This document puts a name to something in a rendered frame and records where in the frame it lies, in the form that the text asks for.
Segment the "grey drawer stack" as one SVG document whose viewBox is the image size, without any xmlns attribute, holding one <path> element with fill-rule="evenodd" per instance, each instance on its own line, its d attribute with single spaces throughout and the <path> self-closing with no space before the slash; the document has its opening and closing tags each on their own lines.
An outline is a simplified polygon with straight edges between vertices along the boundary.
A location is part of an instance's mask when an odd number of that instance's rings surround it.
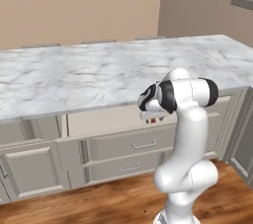
<svg viewBox="0 0 253 224">
<path fill-rule="evenodd" d="M 215 159 L 223 155 L 226 147 L 227 122 L 229 120 L 229 106 L 231 95 L 220 97 L 217 102 L 207 108 L 209 115 L 209 137 L 205 158 Z"/>
</svg>

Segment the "plain pale drawer front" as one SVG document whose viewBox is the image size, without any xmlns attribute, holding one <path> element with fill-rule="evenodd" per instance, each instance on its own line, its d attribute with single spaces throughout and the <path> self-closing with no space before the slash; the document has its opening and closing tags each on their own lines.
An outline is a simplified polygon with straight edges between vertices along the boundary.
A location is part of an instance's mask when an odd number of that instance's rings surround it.
<svg viewBox="0 0 253 224">
<path fill-rule="evenodd" d="M 137 106 L 117 107 L 68 114 L 62 121 L 66 136 L 91 136 L 125 130 L 175 123 L 176 115 L 167 114 L 162 120 L 146 122 L 139 118 Z"/>
</svg>

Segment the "tall grey cupboard door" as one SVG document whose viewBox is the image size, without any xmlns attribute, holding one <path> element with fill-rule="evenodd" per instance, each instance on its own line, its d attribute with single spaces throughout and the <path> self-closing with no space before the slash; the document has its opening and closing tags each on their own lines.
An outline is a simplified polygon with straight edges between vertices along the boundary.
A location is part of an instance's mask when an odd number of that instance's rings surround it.
<svg viewBox="0 0 253 224">
<path fill-rule="evenodd" d="M 253 88 L 246 93 L 234 132 L 229 152 L 229 164 L 253 190 Z"/>
</svg>

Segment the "grey stool seat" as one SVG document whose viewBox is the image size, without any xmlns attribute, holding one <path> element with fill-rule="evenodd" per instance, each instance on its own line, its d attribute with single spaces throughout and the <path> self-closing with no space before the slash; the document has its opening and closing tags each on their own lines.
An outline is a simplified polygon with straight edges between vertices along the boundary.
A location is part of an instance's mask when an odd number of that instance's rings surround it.
<svg viewBox="0 0 253 224">
<path fill-rule="evenodd" d="M 42 48 L 42 47 L 56 47 L 61 46 L 60 43 L 38 43 L 38 44 L 28 44 L 22 45 L 22 49 L 29 49 L 29 48 Z"/>
<path fill-rule="evenodd" d="M 99 40 L 86 40 L 82 41 L 81 44 L 96 44 L 96 43 L 111 43 L 117 42 L 116 39 L 99 39 Z"/>
<path fill-rule="evenodd" d="M 166 39 L 167 37 L 137 37 L 136 41 Z"/>
</svg>

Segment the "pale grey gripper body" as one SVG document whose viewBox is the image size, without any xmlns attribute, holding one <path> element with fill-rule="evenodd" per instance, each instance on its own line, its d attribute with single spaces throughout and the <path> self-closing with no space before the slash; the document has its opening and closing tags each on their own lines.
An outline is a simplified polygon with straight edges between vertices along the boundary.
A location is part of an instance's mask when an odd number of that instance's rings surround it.
<svg viewBox="0 0 253 224">
<path fill-rule="evenodd" d="M 145 123 L 155 123 L 157 119 L 164 118 L 167 112 L 141 112 L 139 118 Z"/>
</svg>

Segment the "grey panelled cupboard door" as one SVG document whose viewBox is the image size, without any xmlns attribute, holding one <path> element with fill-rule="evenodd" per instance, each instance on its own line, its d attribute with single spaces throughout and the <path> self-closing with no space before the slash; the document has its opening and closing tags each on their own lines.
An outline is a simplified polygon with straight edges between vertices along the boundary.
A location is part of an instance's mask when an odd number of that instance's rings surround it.
<svg viewBox="0 0 253 224">
<path fill-rule="evenodd" d="M 12 201 L 69 188 L 53 141 L 0 149 L 0 165 L 8 175 L 3 184 Z"/>
<path fill-rule="evenodd" d="M 7 190 L 4 187 L 3 179 L 4 179 L 4 176 L 3 176 L 3 172 L 0 166 L 0 204 L 6 204 L 11 201 L 11 199 L 8 196 Z"/>
</svg>

